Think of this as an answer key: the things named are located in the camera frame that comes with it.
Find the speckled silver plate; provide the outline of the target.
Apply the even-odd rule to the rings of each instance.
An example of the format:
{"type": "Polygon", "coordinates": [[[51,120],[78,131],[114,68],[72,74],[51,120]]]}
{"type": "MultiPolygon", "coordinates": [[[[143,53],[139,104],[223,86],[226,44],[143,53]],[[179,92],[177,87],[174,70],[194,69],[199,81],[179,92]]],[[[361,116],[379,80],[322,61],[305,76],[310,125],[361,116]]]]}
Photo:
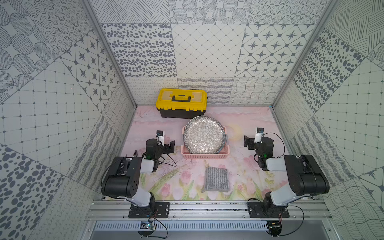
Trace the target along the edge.
{"type": "Polygon", "coordinates": [[[191,154],[218,154],[226,144],[225,127],[212,117],[197,116],[185,126],[183,141],[191,154]]]}

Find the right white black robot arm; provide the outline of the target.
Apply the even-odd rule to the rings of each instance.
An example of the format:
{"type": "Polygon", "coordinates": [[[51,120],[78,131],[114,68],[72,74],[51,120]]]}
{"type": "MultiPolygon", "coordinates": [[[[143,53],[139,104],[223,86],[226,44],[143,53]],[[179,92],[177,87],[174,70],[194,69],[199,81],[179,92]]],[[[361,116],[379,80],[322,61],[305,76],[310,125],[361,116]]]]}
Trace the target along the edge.
{"type": "Polygon", "coordinates": [[[266,193],[265,210],[282,208],[302,197],[317,196],[329,192],[330,183],[311,155],[273,156],[274,140],[264,136],[244,136],[244,147],[255,151],[256,163],[265,172],[285,172],[288,183],[278,190],[266,193]]]}

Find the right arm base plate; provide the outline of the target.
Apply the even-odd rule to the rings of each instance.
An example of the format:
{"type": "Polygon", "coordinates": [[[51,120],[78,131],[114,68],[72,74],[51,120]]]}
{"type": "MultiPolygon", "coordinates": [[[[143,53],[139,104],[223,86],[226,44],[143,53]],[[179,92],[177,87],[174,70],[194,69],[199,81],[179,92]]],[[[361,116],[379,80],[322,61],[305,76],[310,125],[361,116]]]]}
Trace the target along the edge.
{"type": "Polygon", "coordinates": [[[267,206],[262,202],[248,202],[248,212],[250,218],[278,219],[289,218],[290,214],[286,206],[267,206]]]}

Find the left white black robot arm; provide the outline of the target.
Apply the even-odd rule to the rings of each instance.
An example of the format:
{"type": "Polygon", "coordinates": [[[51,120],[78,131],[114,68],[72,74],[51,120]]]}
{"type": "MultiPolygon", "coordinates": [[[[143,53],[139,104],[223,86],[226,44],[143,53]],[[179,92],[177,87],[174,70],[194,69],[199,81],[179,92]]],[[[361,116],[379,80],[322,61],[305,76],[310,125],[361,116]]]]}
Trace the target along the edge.
{"type": "Polygon", "coordinates": [[[141,156],[115,157],[107,167],[101,179],[102,194],[119,200],[125,200],[134,207],[153,209],[155,197],[140,187],[140,176],[143,173],[154,173],[165,158],[175,152],[175,141],[163,144],[159,139],[146,141],[146,151],[141,156]]]}

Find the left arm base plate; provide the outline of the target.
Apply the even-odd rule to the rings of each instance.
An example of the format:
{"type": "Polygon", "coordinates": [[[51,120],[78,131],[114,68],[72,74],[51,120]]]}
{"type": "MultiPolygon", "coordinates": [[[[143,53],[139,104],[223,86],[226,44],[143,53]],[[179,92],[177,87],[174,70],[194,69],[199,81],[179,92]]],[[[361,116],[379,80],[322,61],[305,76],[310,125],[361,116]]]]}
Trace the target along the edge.
{"type": "Polygon", "coordinates": [[[137,207],[131,205],[129,219],[144,219],[155,217],[157,219],[167,219],[169,217],[170,202],[154,202],[148,207],[137,207]]]}

